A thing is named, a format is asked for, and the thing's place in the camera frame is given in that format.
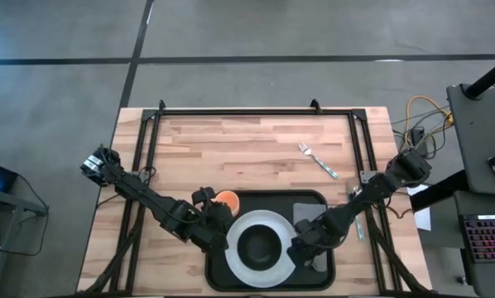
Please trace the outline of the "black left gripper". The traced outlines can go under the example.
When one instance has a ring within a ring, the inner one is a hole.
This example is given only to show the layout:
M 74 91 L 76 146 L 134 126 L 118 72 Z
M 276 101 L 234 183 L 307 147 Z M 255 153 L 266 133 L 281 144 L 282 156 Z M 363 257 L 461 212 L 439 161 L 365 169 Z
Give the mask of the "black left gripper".
M 190 230 L 190 241 L 208 254 L 218 254 L 229 248 L 227 234 L 233 224 L 233 212 L 215 198 L 204 203 L 197 224 Z

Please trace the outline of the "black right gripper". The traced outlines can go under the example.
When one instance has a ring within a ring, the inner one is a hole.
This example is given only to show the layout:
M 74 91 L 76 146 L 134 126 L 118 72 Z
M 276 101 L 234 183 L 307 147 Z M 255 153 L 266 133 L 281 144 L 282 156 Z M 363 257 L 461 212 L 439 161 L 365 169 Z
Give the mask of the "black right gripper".
M 319 253 L 335 249 L 335 217 L 321 214 L 294 224 L 296 236 L 286 253 L 297 267 L 316 267 Z

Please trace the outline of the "orange mug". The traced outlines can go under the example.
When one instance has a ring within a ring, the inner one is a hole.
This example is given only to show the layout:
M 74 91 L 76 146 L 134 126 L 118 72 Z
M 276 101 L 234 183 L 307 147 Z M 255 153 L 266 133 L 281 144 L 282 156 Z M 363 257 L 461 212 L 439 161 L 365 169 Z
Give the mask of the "orange mug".
M 223 190 L 215 196 L 214 202 L 226 204 L 230 208 L 233 217 L 238 215 L 240 210 L 240 199 L 235 192 Z

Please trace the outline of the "black bowl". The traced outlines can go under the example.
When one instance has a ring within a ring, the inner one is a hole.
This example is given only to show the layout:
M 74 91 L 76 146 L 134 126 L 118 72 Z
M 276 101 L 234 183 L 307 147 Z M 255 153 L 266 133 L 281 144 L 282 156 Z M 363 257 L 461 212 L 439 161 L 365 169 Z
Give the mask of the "black bowl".
M 238 239 L 238 256 L 244 266 L 254 271 L 272 268 L 281 256 L 281 240 L 270 227 L 262 224 L 246 228 Z

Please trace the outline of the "grey cloth napkin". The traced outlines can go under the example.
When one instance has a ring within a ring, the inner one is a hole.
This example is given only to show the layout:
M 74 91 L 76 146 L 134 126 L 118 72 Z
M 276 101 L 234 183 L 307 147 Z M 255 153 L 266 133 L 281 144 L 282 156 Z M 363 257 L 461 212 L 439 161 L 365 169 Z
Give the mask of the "grey cloth napkin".
M 324 204 L 295 203 L 293 205 L 293 225 L 296 225 L 303 219 L 313 221 L 325 210 L 326 206 Z M 328 270 L 327 252 L 324 251 L 316 256 L 310 262 L 310 266 L 317 272 L 326 272 Z

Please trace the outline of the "white plate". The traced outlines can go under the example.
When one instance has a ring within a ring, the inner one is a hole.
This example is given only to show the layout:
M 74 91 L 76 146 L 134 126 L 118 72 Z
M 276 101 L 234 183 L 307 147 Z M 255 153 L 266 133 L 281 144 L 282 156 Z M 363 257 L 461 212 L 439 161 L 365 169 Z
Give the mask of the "white plate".
M 244 266 L 238 256 L 237 245 L 241 233 L 253 225 L 266 225 L 272 228 L 281 240 L 281 256 L 278 262 L 265 271 L 254 271 Z M 233 274 L 243 283 L 255 288 L 270 288 L 281 284 L 295 270 L 296 265 L 287 255 L 291 239 L 296 233 L 291 223 L 281 215 L 269 210 L 255 210 L 237 219 L 227 234 L 229 248 L 225 250 L 227 264 Z

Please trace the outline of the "black plastic tray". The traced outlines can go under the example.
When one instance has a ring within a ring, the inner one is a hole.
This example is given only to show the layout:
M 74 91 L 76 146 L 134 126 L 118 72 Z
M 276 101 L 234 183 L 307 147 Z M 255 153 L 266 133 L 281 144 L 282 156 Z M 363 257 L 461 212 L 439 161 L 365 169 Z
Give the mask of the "black plastic tray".
M 242 215 L 263 209 L 275 212 L 287 219 L 293 227 L 293 205 L 295 203 L 327 203 L 322 194 L 315 190 L 238 190 L 240 210 L 234 222 Z M 263 292 L 263 291 L 323 291 L 335 279 L 334 254 L 327 252 L 328 270 L 317 272 L 312 267 L 297 267 L 281 284 L 270 288 L 255 288 L 241 282 L 227 264 L 225 251 L 205 257 L 205 278 L 211 288 L 220 292 Z

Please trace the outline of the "silver fork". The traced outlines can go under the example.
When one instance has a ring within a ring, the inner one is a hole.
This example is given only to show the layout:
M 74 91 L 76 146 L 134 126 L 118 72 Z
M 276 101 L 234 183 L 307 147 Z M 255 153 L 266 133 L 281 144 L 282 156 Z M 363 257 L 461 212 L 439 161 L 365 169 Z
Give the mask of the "silver fork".
M 339 176 L 336 172 L 334 172 L 329 166 L 327 166 L 322 160 L 320 160 L 313 152 L 312 150 L 306 146 L 306 144 L 304 143 L 300 143 L 298 145 L 299 149 L 301 150 L 301 152 L 306 155 L 306 156 L 309 156 L 311 159 L 313 159 L 324 171 L 326 171 L 332 178 L 334 179 L 338 179 Z

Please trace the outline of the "white paper sheet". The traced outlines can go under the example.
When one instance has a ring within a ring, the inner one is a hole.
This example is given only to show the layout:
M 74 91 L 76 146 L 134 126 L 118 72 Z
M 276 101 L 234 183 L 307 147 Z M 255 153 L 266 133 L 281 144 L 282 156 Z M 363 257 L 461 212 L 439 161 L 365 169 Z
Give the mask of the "white paper sheet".
M 418 185 L 417 187 L 408 187 L 407 194 L 415 195 L 423 190 L 426 190 L 428 185 Z M 427 207 L 420 211 L 414 213 L 414 218 L 416 221 L 416 227 L 420 230 L 430 231 L 431 230 L 431 220 L 430 220 L 430 208 Z

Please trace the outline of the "black support beam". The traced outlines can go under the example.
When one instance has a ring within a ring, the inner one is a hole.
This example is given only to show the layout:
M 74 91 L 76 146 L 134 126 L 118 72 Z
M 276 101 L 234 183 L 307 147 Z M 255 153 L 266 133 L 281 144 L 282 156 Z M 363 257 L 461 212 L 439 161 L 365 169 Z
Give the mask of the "black support beam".
M 433 184 L 410 196 L 412 210 L 417 212 L 451 197 L 455 191 L 469 191 L 465 170 L 461 170 L 444 180 Z

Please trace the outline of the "black power adapter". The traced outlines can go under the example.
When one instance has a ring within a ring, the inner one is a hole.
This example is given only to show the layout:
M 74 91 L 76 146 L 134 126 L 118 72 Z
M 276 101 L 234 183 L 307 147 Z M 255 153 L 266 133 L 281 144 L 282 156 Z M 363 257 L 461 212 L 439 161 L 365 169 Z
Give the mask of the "black power adapter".
M 423 127 L 412 128 L 410 130 L 410 140 L 412 146 L 420 156 L 426 157 L 428 155 L 425 141 L 425 129 Z

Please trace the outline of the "grey laptop base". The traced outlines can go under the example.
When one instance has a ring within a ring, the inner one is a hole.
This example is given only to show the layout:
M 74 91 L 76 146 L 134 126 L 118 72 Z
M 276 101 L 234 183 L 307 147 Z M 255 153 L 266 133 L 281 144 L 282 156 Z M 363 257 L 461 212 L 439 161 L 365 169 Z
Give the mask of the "grey laptop base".
M 458 221 L 460 215 L 495 214 L 495 195 L 481 195 L 466 191 L 454 192 Z M 495 263 L 474 263 L 465 246 L 461 249 L 468 284 L 485 298 L 495 298 Z

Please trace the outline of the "grey desk top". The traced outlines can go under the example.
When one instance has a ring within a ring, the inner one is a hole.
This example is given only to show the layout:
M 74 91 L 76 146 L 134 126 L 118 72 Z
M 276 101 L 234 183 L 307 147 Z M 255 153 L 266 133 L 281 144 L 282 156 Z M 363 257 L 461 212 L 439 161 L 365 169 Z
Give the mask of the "grey desk top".
M 446 89 L 469 188 L 495 195 L 495 174 L 488 159 L 495 156 L 495 89 L 478 100 L 465 97 L 461 85 Z

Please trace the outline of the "black pole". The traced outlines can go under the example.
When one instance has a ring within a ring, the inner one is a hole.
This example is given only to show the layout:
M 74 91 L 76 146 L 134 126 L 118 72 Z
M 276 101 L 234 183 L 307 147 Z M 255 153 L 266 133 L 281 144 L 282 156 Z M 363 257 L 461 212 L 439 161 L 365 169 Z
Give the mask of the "black pole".
M 478 100 L 491 86 L 495 85 L 495 67 L 489 70 L 484 76 L 476 80 L 473 84 L 464 88 L 464 95 L 471 100 Z

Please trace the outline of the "black metal frame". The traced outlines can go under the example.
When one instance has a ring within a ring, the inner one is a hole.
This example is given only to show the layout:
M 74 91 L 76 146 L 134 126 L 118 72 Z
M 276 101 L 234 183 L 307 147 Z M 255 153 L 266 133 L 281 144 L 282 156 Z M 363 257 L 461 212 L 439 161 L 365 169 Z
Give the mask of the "black metal frame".
M 362 187 L 377 167 L 368 119 L 372 108 L 125 108 L 111 146 L 127 172 L 159 195 L 192 201 L 201 187 L 223 190 L 315 190 L 327 209 L 349 202 L 346 184 Z M 299 149 L 306 144 L 339 176 L 332 178 Z M 78 296 L 122 298 L 319 296 L 428 297 L 393 246 L 384 201 L 358 214 L 334 254 L 335 279 L 323 291 L 220 292 L 205 278 L 205 257 L 192 242 L 160 227 L 113 185 L 117 199 L 97 209 Z

